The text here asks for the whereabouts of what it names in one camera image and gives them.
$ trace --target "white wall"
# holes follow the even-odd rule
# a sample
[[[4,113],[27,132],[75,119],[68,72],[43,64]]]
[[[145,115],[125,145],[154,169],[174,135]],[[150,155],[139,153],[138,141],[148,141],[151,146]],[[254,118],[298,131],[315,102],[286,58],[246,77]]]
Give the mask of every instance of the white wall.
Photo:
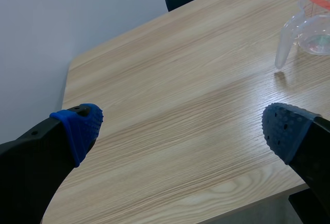
[[[164,0],[0,0],[0,143],[61,108],[74,57],[166,11]]]

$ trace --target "light wood tabletop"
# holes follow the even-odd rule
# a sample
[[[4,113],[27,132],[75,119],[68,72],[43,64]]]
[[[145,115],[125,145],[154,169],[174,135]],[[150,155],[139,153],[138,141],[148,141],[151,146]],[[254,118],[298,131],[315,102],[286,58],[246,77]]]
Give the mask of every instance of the light wood tabletop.
[[[272,102],[330,118],[330,57],[274,66],[297,1],[196,0],[77,57],[63,107],[104,123],[44,223],[198,223],[304,188],[261,129]]]

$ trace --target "blue rubber fingertip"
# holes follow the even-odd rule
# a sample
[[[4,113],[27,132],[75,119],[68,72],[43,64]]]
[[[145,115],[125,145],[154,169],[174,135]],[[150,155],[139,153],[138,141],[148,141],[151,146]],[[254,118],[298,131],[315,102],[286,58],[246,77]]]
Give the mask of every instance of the blue rubber fingertip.
[[[273,103],[262,116],[262,129],[267,145],[289,164],[318,114],[296,106]]]
[[[98,137],[103,122],[102,110],[97,105],[81,105],[90,107],[86,117],[66,109],[50,114],[50,117],[60,120],[64,125],[75,167],[85,159],[91,143]]]

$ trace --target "clear plastic jug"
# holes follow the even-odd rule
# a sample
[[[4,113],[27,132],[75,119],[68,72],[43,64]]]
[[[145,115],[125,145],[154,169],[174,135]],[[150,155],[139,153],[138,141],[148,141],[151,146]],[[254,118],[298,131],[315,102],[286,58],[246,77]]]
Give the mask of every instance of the clear plastic jug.
[[[284,66],[295,38],[299,46],[310,54],[330,54],[330,1],[299,0],[299,13],[282,28],[275,66]]]

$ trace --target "measuring cup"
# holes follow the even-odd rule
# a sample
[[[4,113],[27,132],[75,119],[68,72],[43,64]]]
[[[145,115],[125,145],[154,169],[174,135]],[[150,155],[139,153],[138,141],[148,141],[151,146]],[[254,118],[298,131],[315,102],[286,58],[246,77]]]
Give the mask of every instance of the measuring cup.
[[[330,1],[299,0],[300,12],[282,28],[275,66],[284,66],[295,38],[299,46],[313,55],[330,54]]]

